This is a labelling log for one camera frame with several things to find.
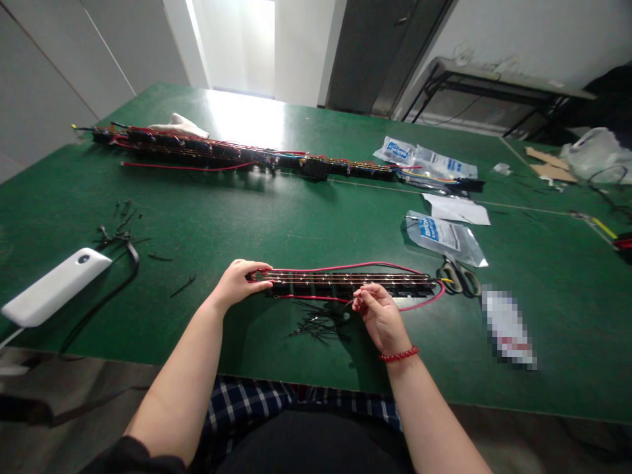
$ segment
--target bracelet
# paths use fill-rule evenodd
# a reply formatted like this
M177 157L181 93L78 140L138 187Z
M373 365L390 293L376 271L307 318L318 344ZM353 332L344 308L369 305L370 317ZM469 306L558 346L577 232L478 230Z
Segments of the bracelet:
M412 349L409 349L405 352L400 352L399 354L395 354L395 355L380 354L379 359L384 362L395 362L395 361L402 360L410 356L414 356L417 352L419 352L419 348L417 346L413 346Z

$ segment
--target yellow wire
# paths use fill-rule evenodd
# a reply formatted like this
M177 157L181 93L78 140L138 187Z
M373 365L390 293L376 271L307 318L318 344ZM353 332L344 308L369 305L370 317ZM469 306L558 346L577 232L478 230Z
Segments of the yellow wire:
M430 176L426 176L425 174L417 174L417 173L413 173L413 172L410 172L410 171L405 171L403 169L400 169L399 171L401 171L404 174L407 174L408 176L417 176L419 178L425 178L425 179L429 179L429 180L433 180L433 181L448 182L448 183L456 182L456 180L443 180L443 179L439 179L439 178L431 178Z
M595 224L601 227L601 229L603 229L603 231L607 233L610 236L610 238L617 238L617 234L615 234L608 227L606 227L606 225L602 221L600 221L596 217L591 217L591 219Z

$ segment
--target cardboard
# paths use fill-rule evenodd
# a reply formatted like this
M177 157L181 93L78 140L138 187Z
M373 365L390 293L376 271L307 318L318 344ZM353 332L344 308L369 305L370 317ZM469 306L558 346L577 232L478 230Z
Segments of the cardboard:
M548 163L545 165L531 165L531 168L540 176L548 176L559 181L577 182L577 178L562 168L556 168Z
M548 153L543 153L541 151L537 151L536 149L533 149L531 147L525 147L525 151L530 157L533 157L540 161L544 161L545 163L555 166L556 168L562 168L563 170L566 170L566 171L569 170L568 164L563 162L559 158L555 158L555 156L549 155Z

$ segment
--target floor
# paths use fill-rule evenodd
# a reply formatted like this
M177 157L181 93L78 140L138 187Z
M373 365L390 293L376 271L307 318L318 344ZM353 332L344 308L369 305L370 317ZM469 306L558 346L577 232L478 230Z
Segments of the floor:
M1 363L19 362L30 356L9 349ZM60 413L118 388L150 384L158 371L154 366L100 359L64 362L51 355L25 375L0 377L0 392L45 398L53 412ZM53 429L0 423L3 472L77 472L118 439L142 397L142 392L126 392L107 405ZM616 474L632 470L629 462L607 464L590 457L553 417L471 406L453 406L453 410L497 474ZM613 447L601 423L581 420L568 423L582 439Z

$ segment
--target green table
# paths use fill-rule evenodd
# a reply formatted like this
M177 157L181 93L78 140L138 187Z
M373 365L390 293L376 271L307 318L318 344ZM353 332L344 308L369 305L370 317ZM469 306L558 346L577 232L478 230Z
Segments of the green table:
M518 298L540 370L499 363L479 302L446 296L404 314L442 393L451 403L632 421L632 272L593 229L564 214L575 209L608 220L607 206L585 187L534 192L545 183L498 138L166 84L148 89L108 120L162 123L173 111L213 138L244 144L361 161L371 159L389 135L478 165L487 181L480 197L488 203L492 226L472 226L490 263L477 274L484 284ZM521 153L518 145L524 143L512 145ZM193 175L129 169L119 165L126 157L90 142L67 145L0 187L1 304L77 249L95 246L99 224L112 229L120 222L113 218L117 200L131 198L143 214L132 230L152 240L137 247L137 279L93 318L70 347L72 354L163 363L192 313L238 257L285 268L381 260L428 273L442 262L402 231L408 209L428 210L419 190L404 184L341 176L314 183L286 171ZM490 172L500 161L519 176ZM153 251L174 261L147 258ZM14 344L59 350L77 320L129 271L127 259L119 260ZM169 298L193 274L195 283ZM389 391L361 321L348 327L350 342L327 347L309 336L285 337L303 314L290 300L263 295L233 307L224 324L220 371ZM10 324L0 324L8 334Z

